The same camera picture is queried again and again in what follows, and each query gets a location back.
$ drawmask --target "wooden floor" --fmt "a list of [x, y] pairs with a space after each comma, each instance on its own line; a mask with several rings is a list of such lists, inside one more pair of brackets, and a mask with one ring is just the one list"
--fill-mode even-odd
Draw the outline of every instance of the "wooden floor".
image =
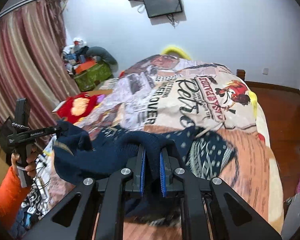
[[295, 195], [300, 178], [300, 95], [265, 88], [251, 88], [261, 105], [277, 160], [284, 200]]

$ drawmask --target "wall-mounted tv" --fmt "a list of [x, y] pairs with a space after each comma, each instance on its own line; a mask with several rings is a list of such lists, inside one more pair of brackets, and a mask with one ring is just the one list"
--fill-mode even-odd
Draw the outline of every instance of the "wall-mounted tv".
[[149, 18], [182, 12], [180, 0], [143, 0], [143, 2]]

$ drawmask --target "wall outlet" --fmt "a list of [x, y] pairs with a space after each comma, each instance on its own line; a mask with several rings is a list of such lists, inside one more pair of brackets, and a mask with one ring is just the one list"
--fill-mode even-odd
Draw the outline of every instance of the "wall outlet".
[[263, 68], [263, 75], [268, 75], [268, 74], [269, 74], [269, 69]]

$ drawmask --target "baseboard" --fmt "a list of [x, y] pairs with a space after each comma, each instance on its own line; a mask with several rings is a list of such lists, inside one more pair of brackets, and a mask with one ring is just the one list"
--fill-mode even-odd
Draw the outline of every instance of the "baseboard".
[[248, 87], [282, 90], [282, 91], [297, 93], [300, 95], [300, 90], [297, 88], [290, 88], [290, 87], [285, 87], [285, 86], [280, 86], [280, 85], [253, 82], [253, 81], [245, 81], [245, 83], [248, 85]]

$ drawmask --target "orange jacket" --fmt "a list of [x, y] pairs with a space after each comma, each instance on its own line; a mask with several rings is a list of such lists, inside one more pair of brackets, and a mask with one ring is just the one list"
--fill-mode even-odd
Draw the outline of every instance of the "orange jacket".
[[11, 166], [0, 186], [0, 221], [6, 230], [13, 225], [20, 205], [30, 189], [21, 187], [20, 180]]

